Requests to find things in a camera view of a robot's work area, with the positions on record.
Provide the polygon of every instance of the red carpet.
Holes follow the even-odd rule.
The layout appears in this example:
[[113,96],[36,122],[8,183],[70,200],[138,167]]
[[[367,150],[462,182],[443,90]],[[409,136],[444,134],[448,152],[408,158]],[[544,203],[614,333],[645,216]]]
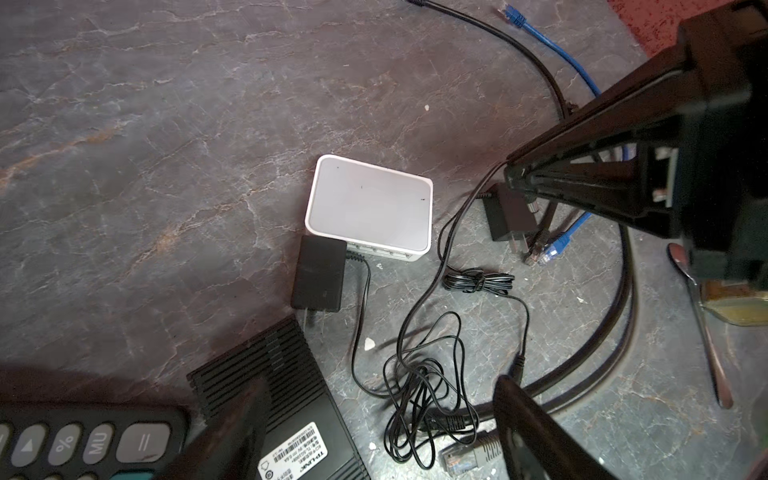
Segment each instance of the red carpet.
[[729,3],[730,0],[608,0],[649,57],[677,39],[681,20]]

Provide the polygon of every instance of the tp-link label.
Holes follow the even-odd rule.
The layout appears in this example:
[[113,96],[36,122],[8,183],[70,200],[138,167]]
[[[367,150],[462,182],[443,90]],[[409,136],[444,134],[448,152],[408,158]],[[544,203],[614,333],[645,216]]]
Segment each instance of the tp-link label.
[[315,422],[293,434],[259,461],[262,480],[297,480],[328,455]]

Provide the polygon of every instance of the metal spoon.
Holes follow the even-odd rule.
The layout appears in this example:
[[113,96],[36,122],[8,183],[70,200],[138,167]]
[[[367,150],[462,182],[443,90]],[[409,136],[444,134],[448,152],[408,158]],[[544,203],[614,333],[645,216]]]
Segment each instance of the metal spoon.
[[677,243],[670,243],[667,245],[667,252],[669,253],[672,263],[675,264],[677,269],[688,280],[688,293],[690,294],[690,301],[694,305],[694,313],[696,314],[696,320],[699,323],[699,330],[701,330],[701,336],[704,341],[704,352],[707,354],[707,362],[710,364],[710,373],[712,374],[717,403],[720,404],[720,407],[729,409],[733,406],[733,395],[730,392],[730,384],[725,377],[725,372],[723,371],[723,366],[720,364],[715,345],[712,343],[712,336],[710,335],[707,321],[704,319],[704,309],[701,305],[699,284],[688,270],[688,256],[685,254],[683,246],[678,245]]

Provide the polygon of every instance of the black power adapter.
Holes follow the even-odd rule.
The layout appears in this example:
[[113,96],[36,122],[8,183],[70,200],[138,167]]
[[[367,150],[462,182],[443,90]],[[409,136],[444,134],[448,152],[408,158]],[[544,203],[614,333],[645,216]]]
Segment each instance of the black power adapter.
[[506,184],[494,184],[481,198],[493,241],[504,242],[515,235],[538,231],[536,217],[522,193],[510,190]]
[[344,240],[314,235],[301,237],[290,305],[297,310],[341,310],[345,258]]

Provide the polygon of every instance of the calculator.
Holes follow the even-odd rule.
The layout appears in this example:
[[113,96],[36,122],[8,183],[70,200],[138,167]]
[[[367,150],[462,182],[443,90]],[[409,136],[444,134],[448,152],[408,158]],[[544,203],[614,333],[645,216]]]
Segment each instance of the calculator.
[[149,480],[188,427],[177,407],[0,403],[0,480]]

